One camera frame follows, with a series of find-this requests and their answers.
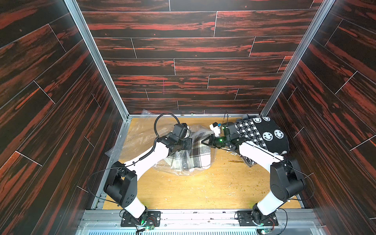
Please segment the clear plastic vacuum bag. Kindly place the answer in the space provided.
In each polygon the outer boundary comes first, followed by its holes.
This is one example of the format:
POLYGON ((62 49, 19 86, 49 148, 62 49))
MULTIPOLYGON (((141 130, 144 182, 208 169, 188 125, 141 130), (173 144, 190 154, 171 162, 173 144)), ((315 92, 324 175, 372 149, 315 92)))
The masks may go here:
POLYGON ((202 143, 213 131, 201 125, 188 126, 177 121, 174 130, 164 136, 157 135, 153 146, 126 163, 115 162, 106 170, 108 177, 140 179, 150 168, 170 170, 177 175, 191 175, 197 170, 209 169, 215 160, 215 151, 202 143))

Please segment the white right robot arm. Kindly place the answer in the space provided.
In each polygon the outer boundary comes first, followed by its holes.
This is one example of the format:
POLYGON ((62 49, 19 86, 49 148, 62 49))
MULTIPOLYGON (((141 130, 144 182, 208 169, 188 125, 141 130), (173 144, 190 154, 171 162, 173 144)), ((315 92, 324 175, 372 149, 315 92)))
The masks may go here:
POLYGON ((262 226, 275 211, 306 188, 304 174, 296 159, 286 159, 289 143, 286 134, 269 117, 255 117, 237 122, 214 122, 213 134, 202 141, 211 148, 236 152, 245 162, 262 166, 270 174, 270 191, 251 212, 252 222, 262 226))

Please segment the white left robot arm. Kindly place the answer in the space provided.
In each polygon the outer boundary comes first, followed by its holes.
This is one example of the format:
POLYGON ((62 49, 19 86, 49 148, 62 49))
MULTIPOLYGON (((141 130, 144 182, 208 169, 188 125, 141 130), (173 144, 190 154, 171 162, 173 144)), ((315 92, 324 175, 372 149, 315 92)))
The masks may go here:
POLYGON ((143 224, 147 217, 147 207, 137 198, 138 180, 160 160, 180 150, 191 149, 189 132, 186 123, 177 123, 172 132, 157 136, 153 146, 145 153, 124 164, 115 162, 110 167, 104 192, 137 223, 143 224))

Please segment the grey brown tartan scarf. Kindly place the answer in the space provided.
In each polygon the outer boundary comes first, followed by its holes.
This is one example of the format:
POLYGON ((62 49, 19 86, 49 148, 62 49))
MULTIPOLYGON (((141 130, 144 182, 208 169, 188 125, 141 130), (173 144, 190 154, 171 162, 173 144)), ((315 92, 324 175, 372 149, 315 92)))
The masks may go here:
POLYGON ((164 159, 168 166, 176 172, 193 172, 209 169, 212 165, 211 148, 202 141, 210 134, 200 133, 193 138, 191 150, 181 150, 164 159))

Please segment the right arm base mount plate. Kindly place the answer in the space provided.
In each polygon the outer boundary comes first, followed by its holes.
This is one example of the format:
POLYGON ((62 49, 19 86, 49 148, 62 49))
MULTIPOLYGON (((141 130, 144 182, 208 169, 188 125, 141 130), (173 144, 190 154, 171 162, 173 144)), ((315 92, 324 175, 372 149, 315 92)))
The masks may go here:
POLYGON ((269 226, 275 227, 279 225, 275 213, 263 215, 261 212, 253 212, 252 210, 236 211, 234 219, 239 222, 240 226, 269 226))

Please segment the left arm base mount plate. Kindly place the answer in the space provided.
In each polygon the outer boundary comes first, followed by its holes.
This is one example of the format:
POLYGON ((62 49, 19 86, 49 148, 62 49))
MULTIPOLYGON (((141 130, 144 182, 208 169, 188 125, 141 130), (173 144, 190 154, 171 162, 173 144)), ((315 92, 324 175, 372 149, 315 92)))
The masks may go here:
POLYGON ((124 211, 121 217, 121 227, 145 227, 148 229, 153 229, 159 227, 161 223, 161 212, 160 211, 146 211, 142 214, 140 218, 135 218, 129 212, 124 211))

